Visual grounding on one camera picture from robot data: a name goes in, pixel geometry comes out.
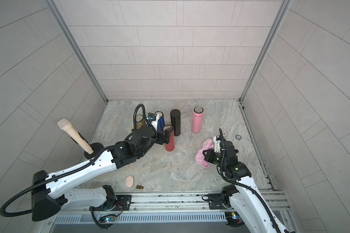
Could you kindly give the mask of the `blue thermos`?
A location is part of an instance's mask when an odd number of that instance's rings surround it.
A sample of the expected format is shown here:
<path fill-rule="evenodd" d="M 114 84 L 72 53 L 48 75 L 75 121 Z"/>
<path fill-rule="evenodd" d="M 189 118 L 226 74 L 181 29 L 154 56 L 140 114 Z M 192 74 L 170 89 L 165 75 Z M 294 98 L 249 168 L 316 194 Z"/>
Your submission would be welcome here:
<path fill-rule="evenodd" d="M 162 133 L 162 129 L 165 125 L 164 114 L 161 111 L 157 111 L 157 132 Z"/>

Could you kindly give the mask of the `beige microphone-shaped holder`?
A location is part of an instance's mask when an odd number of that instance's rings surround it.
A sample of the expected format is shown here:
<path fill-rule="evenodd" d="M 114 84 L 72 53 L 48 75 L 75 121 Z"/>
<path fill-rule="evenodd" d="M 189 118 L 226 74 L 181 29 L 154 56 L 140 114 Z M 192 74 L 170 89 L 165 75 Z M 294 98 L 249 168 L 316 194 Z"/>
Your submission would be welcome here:
<path fill-rule="evenodd" d="M 84 150 L 84 157 L 86 159 L 94 158 L 104 148 L 101 143 L 89 144 L 67 119 L 60 120 L 57 125 Z"/>

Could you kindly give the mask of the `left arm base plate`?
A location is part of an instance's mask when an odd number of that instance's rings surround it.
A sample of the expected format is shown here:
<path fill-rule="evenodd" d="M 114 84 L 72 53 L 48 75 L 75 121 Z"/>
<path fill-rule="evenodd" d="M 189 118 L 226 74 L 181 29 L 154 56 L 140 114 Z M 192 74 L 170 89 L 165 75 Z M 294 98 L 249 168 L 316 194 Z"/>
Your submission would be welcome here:
<path fill-rule="evenodd" d="M 131 195 L 104 195 L 100 205 L 93 205 L 94 211 L 128 211 L 131 205 Z"/>

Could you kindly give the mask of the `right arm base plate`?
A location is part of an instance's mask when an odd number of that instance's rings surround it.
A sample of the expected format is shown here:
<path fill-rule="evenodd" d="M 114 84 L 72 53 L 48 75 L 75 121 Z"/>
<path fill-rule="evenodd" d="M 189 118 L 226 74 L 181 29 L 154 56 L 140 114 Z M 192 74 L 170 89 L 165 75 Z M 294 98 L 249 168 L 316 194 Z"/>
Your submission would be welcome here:
<path fill-rule="evenodd" d="M 211 210 L 227 210 L 232 209 L 229 203 L 229 197 L 227 194 L 221 193 L 213 193 L 207 194 L 202 197 L 202 200 L 208 202 L 209 208 Z"/>

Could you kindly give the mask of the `pink thermos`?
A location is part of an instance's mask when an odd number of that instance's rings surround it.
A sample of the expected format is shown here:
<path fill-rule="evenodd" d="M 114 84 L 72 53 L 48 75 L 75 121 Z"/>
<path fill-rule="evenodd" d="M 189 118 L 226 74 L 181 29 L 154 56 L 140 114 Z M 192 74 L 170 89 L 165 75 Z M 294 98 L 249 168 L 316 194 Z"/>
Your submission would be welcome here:
<path fill-rule="evenodd" d="M 192 132 L 197 134 L 201 131 L 204 109 L 201 106 L 196 106 L 193 109 Z"/>

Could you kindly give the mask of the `red thermos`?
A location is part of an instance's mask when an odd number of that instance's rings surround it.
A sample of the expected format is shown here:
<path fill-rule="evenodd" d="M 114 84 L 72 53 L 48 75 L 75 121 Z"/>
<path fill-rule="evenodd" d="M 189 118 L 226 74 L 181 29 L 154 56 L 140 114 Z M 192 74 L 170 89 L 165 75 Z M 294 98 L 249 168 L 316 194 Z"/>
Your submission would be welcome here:
<path fill-rule="evenodd" d="M 167 151 L 173 151 L 175 149 L 175 135 L 174 128 L 172 125 L 164 125 L 162 128 L 162 133 L 164 136 L 165 149 Z"/>

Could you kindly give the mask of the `aluminium front rail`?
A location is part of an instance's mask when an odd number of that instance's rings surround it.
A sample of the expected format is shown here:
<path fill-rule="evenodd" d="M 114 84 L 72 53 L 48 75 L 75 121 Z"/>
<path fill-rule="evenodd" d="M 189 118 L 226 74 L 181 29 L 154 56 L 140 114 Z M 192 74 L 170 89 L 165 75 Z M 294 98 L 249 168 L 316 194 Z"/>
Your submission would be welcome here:
<path fill-rule="evenodd" d="M 160 193 L 116 193 L 116 195 L 131 195 L 131 205 L 124 213 L 144 212 L 196 212 L 208 211 L 208 202 L 202 200 L 207 194 L 216 192 L 160 192 Z M 93 205 L 100 205 L 103 191 L 98 189 L 73 189 L 66 193 L 68 202 L 61 207 L 61 212 L 88 211 Z"/>

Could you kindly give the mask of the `pink oval soap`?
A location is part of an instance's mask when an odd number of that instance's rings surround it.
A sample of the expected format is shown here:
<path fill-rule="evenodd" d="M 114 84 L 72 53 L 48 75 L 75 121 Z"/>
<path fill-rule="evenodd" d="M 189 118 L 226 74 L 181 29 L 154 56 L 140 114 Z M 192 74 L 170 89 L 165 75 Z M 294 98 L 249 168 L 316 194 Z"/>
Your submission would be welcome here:
<path fill-rule="evenodd" d="M 133 187 L 133 185 L 134 185 L 134 178 L 133 178 L 133 176 L 127 176 L 127 178 L 125 180 L 125 186 L 127 188 L 131 188 L 131 187 Z"/>

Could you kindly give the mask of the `right circuit board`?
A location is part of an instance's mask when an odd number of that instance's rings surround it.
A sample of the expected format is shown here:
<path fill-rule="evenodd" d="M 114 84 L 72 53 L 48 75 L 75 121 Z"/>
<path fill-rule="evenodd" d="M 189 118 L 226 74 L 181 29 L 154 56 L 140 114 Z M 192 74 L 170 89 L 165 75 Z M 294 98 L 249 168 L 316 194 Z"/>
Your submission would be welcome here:
<path fill-rule="evenodd" d="M 235 212 L 225 212 L 225 218 L 229 226 L 241 226 L 244 224 L 243 220 Z"/>

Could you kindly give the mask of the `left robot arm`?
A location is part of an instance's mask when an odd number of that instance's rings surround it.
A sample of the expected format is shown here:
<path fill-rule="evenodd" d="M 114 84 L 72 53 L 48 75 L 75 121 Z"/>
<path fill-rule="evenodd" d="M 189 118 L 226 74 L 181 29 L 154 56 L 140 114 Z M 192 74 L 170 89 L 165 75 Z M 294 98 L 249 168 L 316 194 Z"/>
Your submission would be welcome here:
<path fill-rule="evenodd" d="M 31 214 L 33 221 L 52 217 L 62 206 L 70 203 L 69 198 L 65 196 L 67 191 L 96 176 L 136 162 L 144 157 L 154 144 L 168 144 L 170 138 L 170 130 L 158 133 L 149 126 L 143 126 L 135 129 L 124 141 L 102 148 L 88 161 L 52 174 L 42 170 L 34 175 L 31 187 L 19 192 L 2 205 L 0 215 L 15 217 Z M 12 213 L 6 210 L 11 203 L 28 192 L 32 194 L 31 209 Z"/>

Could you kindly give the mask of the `circuit board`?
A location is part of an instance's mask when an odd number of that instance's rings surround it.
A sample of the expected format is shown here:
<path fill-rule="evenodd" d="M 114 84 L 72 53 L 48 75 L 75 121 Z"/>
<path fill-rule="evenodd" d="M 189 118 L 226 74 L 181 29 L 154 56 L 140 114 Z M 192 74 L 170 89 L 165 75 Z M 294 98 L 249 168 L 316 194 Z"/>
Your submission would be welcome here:
<path fill-rule="evenodd" d="M 244 224 L 243 220 L 235 212 L 225 212 L 225 218 L 229 226 L 241 226 Z"/>
<path fill-rule="evenodd" d="M 116 215 L 115 214 L 110 214 L 106 216 L 102 216 L 99 219 L 99 223 L 108 223 L 112 224 L 116 220 Z"/>

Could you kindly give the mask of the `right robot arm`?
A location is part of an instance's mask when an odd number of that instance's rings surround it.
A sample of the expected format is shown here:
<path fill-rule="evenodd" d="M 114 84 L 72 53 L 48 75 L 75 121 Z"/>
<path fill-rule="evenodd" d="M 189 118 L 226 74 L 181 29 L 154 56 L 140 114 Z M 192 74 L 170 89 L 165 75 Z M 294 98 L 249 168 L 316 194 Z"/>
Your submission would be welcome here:
<path fill-rule="evenodd" d="M 203 162 L 217 165 L 222 179 L 222 203 L 237 212 L 251 233 L 287 233 L 288 229 L 273 213 L 262 197 L 247 166 L 238 161 L 238 150 L 230 141 L 217 141 L 203 150 Z"/>

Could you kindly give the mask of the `left circuit board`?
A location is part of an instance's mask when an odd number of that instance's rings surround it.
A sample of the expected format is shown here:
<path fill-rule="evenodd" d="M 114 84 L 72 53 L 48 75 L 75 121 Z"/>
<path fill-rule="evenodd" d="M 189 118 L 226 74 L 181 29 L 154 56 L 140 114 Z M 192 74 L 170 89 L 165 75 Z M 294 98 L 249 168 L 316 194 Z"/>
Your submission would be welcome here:
<path fill-rule="evenodd" d="M 112 224 L 116 220 L 116 215 L 115 214 L 110 214 L 106 216 L 102 216 L 99 219 L 99 223 L 108 223 Z"/>

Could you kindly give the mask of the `gold thermos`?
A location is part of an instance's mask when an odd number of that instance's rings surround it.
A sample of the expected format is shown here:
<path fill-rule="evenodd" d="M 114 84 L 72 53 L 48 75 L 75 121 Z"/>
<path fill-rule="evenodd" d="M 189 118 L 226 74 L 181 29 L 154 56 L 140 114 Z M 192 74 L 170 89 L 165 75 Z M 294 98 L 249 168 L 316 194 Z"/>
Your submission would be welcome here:
<path fill-rule="evenodd" d="M 143 115 L 136 115 L 136 129 L 140 129 L 145 124 Z"/>

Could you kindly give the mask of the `black thermos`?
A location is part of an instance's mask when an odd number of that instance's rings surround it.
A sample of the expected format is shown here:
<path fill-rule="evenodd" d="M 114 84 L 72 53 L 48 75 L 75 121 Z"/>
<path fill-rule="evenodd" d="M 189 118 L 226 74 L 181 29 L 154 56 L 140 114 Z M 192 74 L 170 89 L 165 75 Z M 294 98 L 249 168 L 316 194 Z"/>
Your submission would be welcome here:
<path fill-rule="evenodd" d="M 174 128 L 174 136 L 181 134 L 181 112 L 178 109 L 173 109 L 170 112 L 171 125 Z"/>

